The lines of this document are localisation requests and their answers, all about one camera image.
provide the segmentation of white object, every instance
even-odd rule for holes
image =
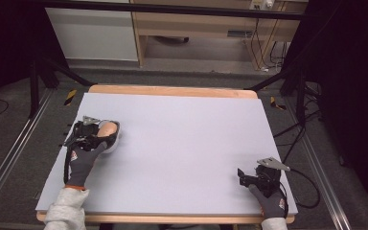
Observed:
[[[257,99],[85,94],[83,114],[124,126],[117,154],[101,154],[85,187],[86,213],[125,215],[255,215],[258,200],[240,185],[237,168],[280,159]],[[37,211],[63,187],[66,148],[46,181]],[[297,208],[286,176],[289,213]]]
[[[128,0],[104,2],[129,3]],[[50,8],[46,12],[66,58],[138,60],[130,12]]]
[[[103,120],[98,124],[98,128],[101,128],[104,124],[108,123],[110,121],[108,120]],[[103,151],[102,153],[111,153],[114,152],[119,144],[119,139],[121,138],[121,126],[118,125],[118,130],[117,130],[117,135],[116,135],[116,140],[115,143],[113,144],[113,146],[105,151]]]

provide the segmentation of table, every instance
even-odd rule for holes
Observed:
[[[164,86],[132,86],[132,85],[94,85],[89,89],[88,94],[118,94],[118,95],[152,95],[152,96],[178,96],[178,97],[197,97],[197,98],[232,98],[232,99],[256,99],[257,95],[252,91],[233,90],[233,89],[209,89],[209,88],[183,88],[183,87],[164,87]],[[124,133],[124,124],[121,123],[122,133]],[[239,185],[239,191],[248,192],[246,188]],[[291,212],[296,213],[295,202],[289,192],[289,202],[291,203]],[[43,221],[45,219],[45,211],[38,210],[37,219]],[[109,214],[109,213],[89,213],[86,211],[87,222],[141,222],[141,223],[259,223],[263,219],[260,215],[246,216],[246,215],[200,215],[200,214]],[[294,214],[287,217],[287,222],[294,221]]]

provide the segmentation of gloved hand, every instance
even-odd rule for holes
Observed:
[[[71,153],[70,179],[65,187],[85,190],[84,184],[86,177],[91,173],[95,159],[97,159],[98,155],[104,150],[106,150],[106,142],[100,143],[96,149],[91,151],[85,151],[79,147],[74,148]]]
[[[286,201],[280,191],[269,198],[265,197],[256,185],[249,185],[249,191],[259,200],[264,219],[285,218]]]

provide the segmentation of white table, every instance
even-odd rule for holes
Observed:
[[[279,158],[262,103],[252,91],[95,85],[82,116],[121,123],[118,148],[102,154],[85,186],[88,222],[257,223],[260,205],[239,184],[257,160]],[[37,204],[44,220],[63,187],[62,148]],[[298,212],[288,181],[287,222]]]

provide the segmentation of metal bracket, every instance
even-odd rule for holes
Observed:
[[[271,169],[290,171],[289,166],[284,165],[273,157],[258,160],[258,163]]]
[[[100,120],[96,119],[96,118],[92,118],[92,117],[88,117],[88,116],[83,116],[82,117],[82,122],[85,126],[91,125],[91,124],[95,124],[100,122]]]

